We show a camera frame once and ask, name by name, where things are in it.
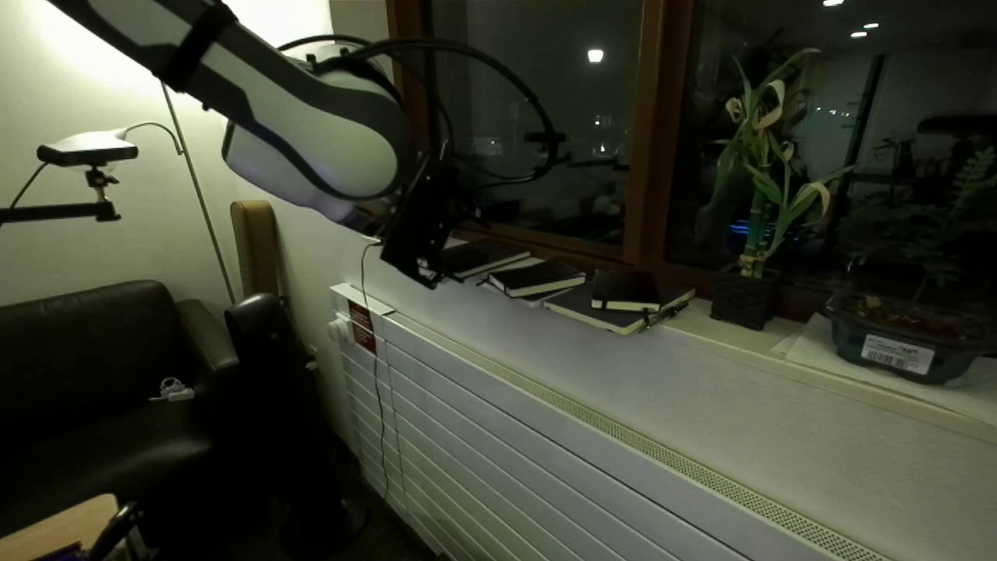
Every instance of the floor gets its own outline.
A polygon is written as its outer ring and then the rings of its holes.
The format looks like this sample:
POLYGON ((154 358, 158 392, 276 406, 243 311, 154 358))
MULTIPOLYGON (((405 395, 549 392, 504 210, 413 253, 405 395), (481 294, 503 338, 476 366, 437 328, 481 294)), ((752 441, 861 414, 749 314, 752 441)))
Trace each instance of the floor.
POLYGON ((155 561, 437 561, 437 555, 374 495, 351 500, 358 505, 358 533, 343 547, 321 537, 289 539, 276 507, 261 507, 237 533, 203 541, 197 553, 158 553, 155 561))

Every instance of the pot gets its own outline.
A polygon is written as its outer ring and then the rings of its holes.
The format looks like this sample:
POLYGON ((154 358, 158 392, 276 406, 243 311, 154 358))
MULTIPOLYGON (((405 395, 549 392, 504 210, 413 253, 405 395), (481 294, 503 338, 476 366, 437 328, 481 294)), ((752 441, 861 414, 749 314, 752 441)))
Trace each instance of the pot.
POLYGON ((765 329, 773 319, 776 278, 722 275, 714 290, 712 319, 765 329))
POLYGON ((915 384, 962 378, 988 350, 988 320, 973 311, 847 290, 828 301, 835 352, 915 384))

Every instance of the potted plant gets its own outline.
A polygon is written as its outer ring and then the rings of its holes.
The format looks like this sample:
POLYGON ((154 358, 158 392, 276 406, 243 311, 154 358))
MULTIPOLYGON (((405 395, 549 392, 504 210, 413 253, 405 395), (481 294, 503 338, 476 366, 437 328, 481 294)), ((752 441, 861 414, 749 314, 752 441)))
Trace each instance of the potted plant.
POLYGON ((752 190, 752 210, 735 271, 722 275, 714 290, 714 319, 757 329, 773 319, 779 275, 771 271, 771 259, 803 217, 816 215, 821 220, 828 212, 828 183, 846 173, 839 170, 832 178, 807 181, 793 138, 793 126, 803 116, 797 108, 794 85, 802 82, 807 60, 816 54, 821 49, 810 46, 790 55, 761 85, 752 85, 738 65, 742 98, 727 100, 735 133, 717 158, 712 198, 728 198, 728 190, 752 190))
POLYGON ((997 144, 946 178, 865 195, 841 225, 847 283, 828 298, 835 352, 943 384, 986 352, 995 314, 997 144))

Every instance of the sticker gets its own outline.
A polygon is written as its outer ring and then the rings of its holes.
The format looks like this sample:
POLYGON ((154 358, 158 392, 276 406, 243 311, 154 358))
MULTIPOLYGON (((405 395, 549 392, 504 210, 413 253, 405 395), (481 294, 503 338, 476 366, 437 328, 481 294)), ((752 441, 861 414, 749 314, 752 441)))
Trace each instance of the sticker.
POLYGON ((348 301, 351 344, 376 355, 374 319, 364 305, 348 301))
POLYGON ((925 378, 933 371, 935 350, 871 332, 863 344, 863 358, 925 378))

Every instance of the book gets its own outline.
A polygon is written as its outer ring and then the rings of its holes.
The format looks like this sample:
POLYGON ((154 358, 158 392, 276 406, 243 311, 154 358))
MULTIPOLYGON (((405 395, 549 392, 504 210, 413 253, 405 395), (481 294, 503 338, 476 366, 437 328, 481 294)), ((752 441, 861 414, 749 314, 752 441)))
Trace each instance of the book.
POLYGON ((653 314, 636 314, 636 311, 614 311, 614 309, 593 309, 593 286, 573 286, 567 294, 559 294, 555 298, 541 301, 547 309, 551 309, 555 314, 603 328, 603 329, 614 329, 614 332, 636 332, 641 329, 653 314))
POLYGON ((536 265, 527 248, 520 245, 504 245, 496 241, 470 241, 462 245, 449 245, 440 255, 440 271, 458 279, 481 278, 488 271, 515 268, 515 265, 536 265))
POLYGON ((565 294, 565 290, 515 295, 515 301, 520 301, 520 305, 527 305, 527 309, 539 309, 547 298, 555 298, 559 294, 565 294))
POLYGON ((565 261, 539 261, 531 268, 493 271, 488 283, 496 283, 509 295, 525 298, 525 295, 579 286, 587 283, 587 271, 571 268, 565 261))
POLYGON ((696 290, 663 290, 649 271, 599 271, 593 278, 593 309, 674 314, 691 295, 696 290))

